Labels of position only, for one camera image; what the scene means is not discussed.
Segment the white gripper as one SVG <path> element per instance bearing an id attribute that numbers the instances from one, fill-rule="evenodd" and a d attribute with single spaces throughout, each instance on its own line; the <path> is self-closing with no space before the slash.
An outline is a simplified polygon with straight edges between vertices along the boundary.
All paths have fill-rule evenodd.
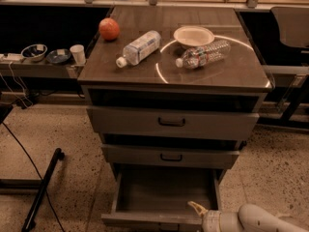
<path id="1" fill-rule="evenodd" d="M 244 228 L 235 212 L 220 212 L 207 210 L 202 205 L 188 201 L 187 204 L 193 208 L 196 214 L 202 218 L 204 232 L 243 232 Z"/>

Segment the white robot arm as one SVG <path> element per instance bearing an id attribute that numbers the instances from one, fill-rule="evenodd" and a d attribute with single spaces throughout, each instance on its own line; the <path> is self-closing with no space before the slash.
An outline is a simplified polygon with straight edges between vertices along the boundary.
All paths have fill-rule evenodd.
<path id="1" fill-rule="evenodd" d="M 237 212 L 208 210 L 194 201 L 188 205 L 202 219 L 204 232 L 309 232 L 254 204 L 244 204 Z"/>

